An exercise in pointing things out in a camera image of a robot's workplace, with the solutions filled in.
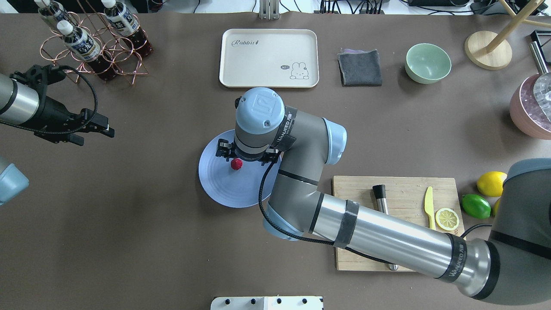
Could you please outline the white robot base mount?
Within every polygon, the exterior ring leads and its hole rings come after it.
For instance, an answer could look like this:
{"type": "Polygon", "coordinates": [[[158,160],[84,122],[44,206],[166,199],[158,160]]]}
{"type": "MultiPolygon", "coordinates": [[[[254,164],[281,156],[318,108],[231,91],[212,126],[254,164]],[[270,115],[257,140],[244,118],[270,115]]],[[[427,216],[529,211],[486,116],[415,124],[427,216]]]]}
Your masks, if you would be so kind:
{"type": "Polygon", "coordinates": [[[211,310],[323,310],[321,296],[244,296],[218,297],[211,310]]]}

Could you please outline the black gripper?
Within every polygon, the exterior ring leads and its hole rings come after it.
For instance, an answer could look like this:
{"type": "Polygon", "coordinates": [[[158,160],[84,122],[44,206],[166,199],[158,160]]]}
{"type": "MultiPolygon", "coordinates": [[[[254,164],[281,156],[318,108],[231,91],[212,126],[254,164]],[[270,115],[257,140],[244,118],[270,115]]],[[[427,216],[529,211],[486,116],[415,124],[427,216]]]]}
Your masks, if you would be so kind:
{"type": "Polygon", "coordinates": [[[228,140],[218,139],[217,143],[217,157],[224,157],[226,161],[233,158],[239,158],[243,161],[260,161],[262,165],[266,163],[277,163],[279,159],[279,151],[277,149],[270,149],[269,147],[260,149],[260,151],[245,151],[245,147],[239,147],[237,145],[237,139],[234,142],[229,143],[228,140]]]}

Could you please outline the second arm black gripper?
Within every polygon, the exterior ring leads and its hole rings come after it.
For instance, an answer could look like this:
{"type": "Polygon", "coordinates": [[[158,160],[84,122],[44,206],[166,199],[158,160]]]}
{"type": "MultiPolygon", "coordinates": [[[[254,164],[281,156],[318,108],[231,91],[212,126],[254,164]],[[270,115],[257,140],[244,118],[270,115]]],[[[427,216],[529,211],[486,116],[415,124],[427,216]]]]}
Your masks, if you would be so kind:
{"type": "Polygon", "coordinates": [[[98,132],[110,138],[115,130],[108,118],[98,113],[98,98],[94,88],[80,72],[68,65],[34,65],[25,73],[14,72],[9,76],[9,124],[31,131],[35,136],[52,143],[84,145],[78,132],[98,132]],[[73,71],[91,89],[94,110],[83,108],[79,114],[71,113],[65,105],[47,96],[50,84],[61,82],[66,70],[73,71]]]}

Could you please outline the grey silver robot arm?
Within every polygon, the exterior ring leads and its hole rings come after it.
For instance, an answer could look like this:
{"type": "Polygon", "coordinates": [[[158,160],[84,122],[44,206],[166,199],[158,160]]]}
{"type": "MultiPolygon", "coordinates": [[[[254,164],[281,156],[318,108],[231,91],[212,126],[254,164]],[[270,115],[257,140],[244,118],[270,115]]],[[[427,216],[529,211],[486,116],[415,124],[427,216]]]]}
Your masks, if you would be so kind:
{"type": "Polygon", "coordinates": [[[490,304],[526,305],[550,299],[549,158],[518,161],[508,171],[500,208],[486,241],[451,233],[319,192],[324,165],[346,147],[343,126],[285,106],[265,87],[235,102],[234,141],[218,141],[216,156],[274,164],[283,152],[264,227],[274,235],[317,243],[423,273],[490,304]]]}

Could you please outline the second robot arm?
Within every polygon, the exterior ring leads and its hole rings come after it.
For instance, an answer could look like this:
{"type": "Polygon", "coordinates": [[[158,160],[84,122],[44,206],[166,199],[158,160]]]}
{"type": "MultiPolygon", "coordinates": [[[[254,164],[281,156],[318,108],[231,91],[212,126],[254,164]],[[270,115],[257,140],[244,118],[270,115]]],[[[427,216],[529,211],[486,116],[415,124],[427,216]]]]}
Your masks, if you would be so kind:
{"type": "Polygon", "coordinates": [[[80,133],[98,132],[110,138],[115,136],[108,118],[98,113],[98,97],[90,87],[94,108],[83,108],[80,113],[69,112],[61,102],[47,95],[47,87],[61,82],[68,65],[34,65],[26,72],[1,76],[0,118],[4,125],[31,131],[51,143],[84,145],[80,133]]]}

